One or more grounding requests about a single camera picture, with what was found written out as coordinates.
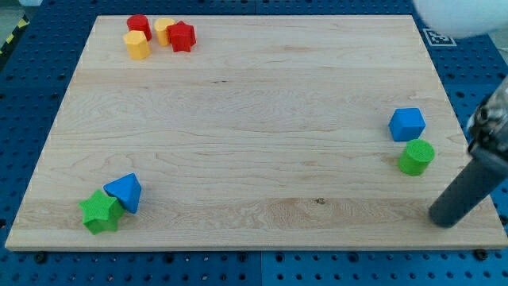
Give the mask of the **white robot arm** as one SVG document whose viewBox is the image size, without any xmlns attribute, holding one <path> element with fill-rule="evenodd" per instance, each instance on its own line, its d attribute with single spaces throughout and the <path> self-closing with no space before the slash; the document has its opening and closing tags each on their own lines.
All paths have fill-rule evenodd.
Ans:
<svg viewBox="0 0 508 286">
<path fill-rule="evenodd" d="M 431 29 L 453 38 L 476 37 L 507 26 L 507 0 L 413 0 Z"/>
</svg>

